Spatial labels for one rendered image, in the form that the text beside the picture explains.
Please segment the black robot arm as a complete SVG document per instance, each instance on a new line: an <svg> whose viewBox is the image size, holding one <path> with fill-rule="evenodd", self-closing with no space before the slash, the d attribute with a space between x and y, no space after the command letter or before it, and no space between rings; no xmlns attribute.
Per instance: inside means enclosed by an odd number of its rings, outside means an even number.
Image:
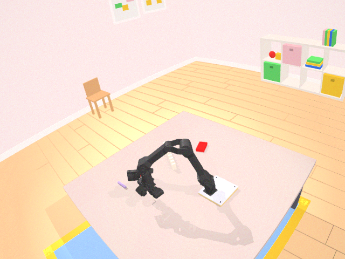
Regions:
<svg viewBox="0 0 345 259"><path fill-rule="evenodd" d="M179 145L180 148L173 146ZM166 155L168 152L172 152L177 155L183 155L189 159L194 170L197 172L197 181L200 185L204 186L203 192L212 196L218 189L216 189L214 176L211 175L206 169L204 169L195 155L191 141L189 139L175 139L172 141L166 141L162 146L152 152L149 156L144 156L138 160L136 169L127 170L128 181L137 181L142 178L143 181L150 181L152 179L152 173L154 169L151 168L152 164ZM136 188L136 192L145 196L149 192L149 188L142 182Z"/></svg>

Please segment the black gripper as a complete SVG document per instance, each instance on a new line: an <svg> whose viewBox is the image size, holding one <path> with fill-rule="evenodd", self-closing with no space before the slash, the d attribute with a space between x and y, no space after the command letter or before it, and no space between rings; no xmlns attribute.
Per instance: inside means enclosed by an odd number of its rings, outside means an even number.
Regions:
<svg viewBox="0 0 345 259"><path fill-rule="evenodd" d="M164 190L162 190L161 188L157 188L155 185L156 183L154 183L154 178L152 177L152 179L150 181L143 181L142 178L140 178L137 181L138 185L141 185L142 182L144 183L144 185L146 185L149 188L149 194L151 194L153 196L153 198L157 199L160 196L162 196L164 194Z"/></svg>

